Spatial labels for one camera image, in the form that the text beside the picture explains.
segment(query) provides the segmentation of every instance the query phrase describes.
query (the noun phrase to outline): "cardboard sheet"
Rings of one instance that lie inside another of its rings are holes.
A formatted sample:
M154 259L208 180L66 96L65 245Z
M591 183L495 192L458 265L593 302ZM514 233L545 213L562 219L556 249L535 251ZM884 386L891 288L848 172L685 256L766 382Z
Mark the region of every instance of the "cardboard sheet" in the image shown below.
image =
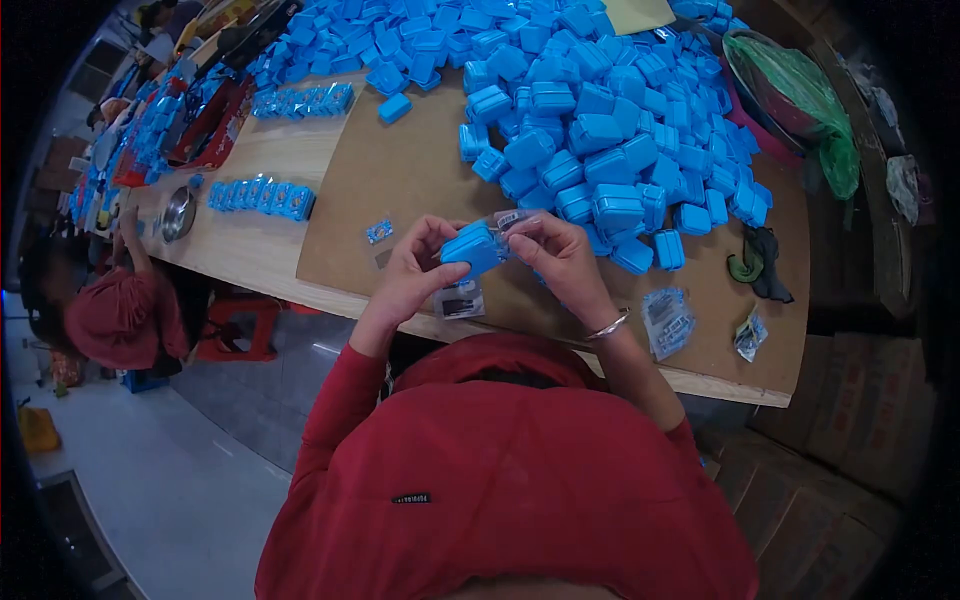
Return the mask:
M618 36L662 27L677 20L666 0L610 0L607 16Z
M512 207L499 185L483 182L469 163L460 161L457 126L466 121L467 103L460 71L445 69L443 83L429 93L414 86L405 93L414 107L391 126L377 118L383 97L371 88L359 94L318 192L297 278L369 296L379 272L370 260L367 227L389 217L396 235L402 235L424 213L474 221ZM635 311L643 295L655 289L686 290L696 328L686 348L663 364L792 394L804 352L809 296L804 192L799 174L784 171L766 156L755 156L754 171L774 195L767 225L780 240L777 268L794 303L759 300L749 285L727 274L727 256L741 253L743 245L741 225L733 217L709 235L684 236L686 266L676 273L652 270L633 276L606 258L599 259L600 270L618 304ZM481 284L487 314L478 321L484 324L567 341L585 334L517 260L487 272ZM755 302L770 335L750 364L733 349L732 338ZM630 326L646 346L638 314Z

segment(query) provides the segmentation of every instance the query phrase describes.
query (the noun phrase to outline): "wooden table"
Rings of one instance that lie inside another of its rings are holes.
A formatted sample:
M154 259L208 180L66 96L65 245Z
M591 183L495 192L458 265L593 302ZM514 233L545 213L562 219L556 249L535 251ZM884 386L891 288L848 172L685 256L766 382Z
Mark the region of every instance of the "wooden table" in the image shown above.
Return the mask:
M339 81L355 83L359 90L364 84L363 76L364 73L354 73L336 78L308 78L296 87ZM357 319L367 304L366 297L296 278L306 223L256 212L220 213L205 205L212 182L251 178L260 173L320 189L345 123L346 118L340 117L296 122L282 118L265 121L249 118L224 165L206 175L191 231L171 245L163 243L159 231L152 235L152 222L166 205L170 194L185 185L191 173L170 174L155 185L121 194L121 207L130 203L139 205L140 219L146 223L143 241L152 256L256 292ZM358 256L356 259L368 258ZM493 329L464 320L444 322L433 315L418 314L400 330L453 342ZM595 371L600 372L594 355L579 353ZM660 367L660 370L678 393L780 407L790 401L790 394L783 392L739 385L695 372L667 367Z

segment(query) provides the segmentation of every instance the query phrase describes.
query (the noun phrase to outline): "red shirt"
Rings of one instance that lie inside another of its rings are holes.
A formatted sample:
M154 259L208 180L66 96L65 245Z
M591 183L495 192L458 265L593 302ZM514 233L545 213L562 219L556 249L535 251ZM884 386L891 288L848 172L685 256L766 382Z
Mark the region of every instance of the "red shirt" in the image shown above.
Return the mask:
M111 270L70 302L63 326L81 354L108 369L149 369L161 341L175 358L190 352L177 293L156 271Z
M540 371L530 359L569 387L449 382L505 362ZM754 557L689 423L664 435L587 372L543 340L475 336L375 406L384 361L346 346L307 419L256 596L424 598L512 574L625 598L752 598Z

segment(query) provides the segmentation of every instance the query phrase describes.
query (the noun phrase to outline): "silver bracelet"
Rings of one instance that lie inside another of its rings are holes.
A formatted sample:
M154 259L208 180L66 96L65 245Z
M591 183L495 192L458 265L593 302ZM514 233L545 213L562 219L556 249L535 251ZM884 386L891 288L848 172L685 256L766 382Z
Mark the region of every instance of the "silver bracelet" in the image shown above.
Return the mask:
M611 333L614 333L620 328L621 325L627 322L627 319L630 317L630 307L628 306L626 308L621 308L620 312L623 313L623 315L619 319L607 325L603 329L589 334L589 336L587 336L585 339L588 342L592 342L593 340L599 340L600 338L605 338Z

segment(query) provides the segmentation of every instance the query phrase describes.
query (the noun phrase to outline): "stainless steel bowl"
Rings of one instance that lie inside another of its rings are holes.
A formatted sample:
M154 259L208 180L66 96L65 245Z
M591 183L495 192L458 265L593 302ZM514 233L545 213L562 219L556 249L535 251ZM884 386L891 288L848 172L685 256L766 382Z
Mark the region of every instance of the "stainless steel bowl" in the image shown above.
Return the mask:
M193 192L185 186L174 192L160 217L160 231L163 241L172 244L181 239L193 227L197 216L197 201Z

